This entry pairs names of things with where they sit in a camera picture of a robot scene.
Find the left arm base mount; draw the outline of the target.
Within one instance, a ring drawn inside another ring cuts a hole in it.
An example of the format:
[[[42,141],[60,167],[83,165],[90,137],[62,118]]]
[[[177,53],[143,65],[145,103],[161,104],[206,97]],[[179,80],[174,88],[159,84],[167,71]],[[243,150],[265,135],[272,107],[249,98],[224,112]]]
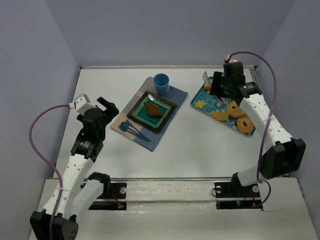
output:
[[[91,204],[89,210],[125,211],[127,209],[127,183],[112,182],[109,175],[99,172],[93,172],[88,177],[88,181],[96,181],[103,185],[101,195]]]

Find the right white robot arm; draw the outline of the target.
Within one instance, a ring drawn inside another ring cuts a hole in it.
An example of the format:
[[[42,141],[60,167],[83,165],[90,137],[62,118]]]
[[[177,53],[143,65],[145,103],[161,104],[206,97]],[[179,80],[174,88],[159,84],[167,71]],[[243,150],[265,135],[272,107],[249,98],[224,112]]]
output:
[[[210,94],[234,100],[262,136],[257,165],[234,174],[233,184],[246,187],[300,168],[305,142],[301,138],[295,139],[283,128],[269,109],[259,86],[246,82],[241,62],[225,63],[223,72],[214,72]]]

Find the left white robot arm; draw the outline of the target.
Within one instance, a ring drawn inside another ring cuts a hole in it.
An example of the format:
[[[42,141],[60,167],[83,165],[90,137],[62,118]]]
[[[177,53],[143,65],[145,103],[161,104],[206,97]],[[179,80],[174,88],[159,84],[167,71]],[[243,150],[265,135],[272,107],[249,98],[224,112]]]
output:
[[[86,94],[80,94],[66,105],[78,113],[82,129],[71,148],[64,173],[54,170],[58,176],[57,187],[42,210],[34,211],[30,217],[38,240],[74,240],[79,231],[79,218],[99,196],[110,192],[109,175],[94,172],[85,179],[103,149],[106,126],[119,114],[114,103],[103,97],[97,102],[105,110],[93,105]]]

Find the dark brown croissant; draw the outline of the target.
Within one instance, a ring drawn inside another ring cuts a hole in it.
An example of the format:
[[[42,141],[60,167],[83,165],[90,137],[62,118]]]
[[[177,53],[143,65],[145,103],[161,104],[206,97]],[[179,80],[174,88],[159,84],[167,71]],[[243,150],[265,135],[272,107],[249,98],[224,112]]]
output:
[[[150,117],[163,117],[163,112],[161,111],[161,109],[158,107],[158,105],[154,104],[154,103],[149,103],[149,102],[144,102],[143,103],[147,114]]]

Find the metal tongs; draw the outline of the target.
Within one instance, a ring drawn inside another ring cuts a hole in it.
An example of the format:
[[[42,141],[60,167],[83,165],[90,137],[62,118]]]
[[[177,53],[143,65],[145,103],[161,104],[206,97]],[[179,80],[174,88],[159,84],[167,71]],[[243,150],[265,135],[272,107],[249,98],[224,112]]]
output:
[[[204,84],[209,84],[212,87],[213,83],[213,77],[208,77],[207,72],[205,71],[202,75],[202,80],[204,81]],[[223,108],[225,106],[225,100],[222,97],[215,96],[219,106]]]

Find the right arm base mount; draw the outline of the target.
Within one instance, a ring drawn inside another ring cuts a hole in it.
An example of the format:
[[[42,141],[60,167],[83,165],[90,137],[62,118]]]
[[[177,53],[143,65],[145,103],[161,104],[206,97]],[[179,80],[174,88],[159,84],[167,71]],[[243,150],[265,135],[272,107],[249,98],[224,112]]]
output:
[[[263,209],[257,182],[243,186],[234,173],[230,181],[214,183],[211,194],[216,198],[218,210]]]

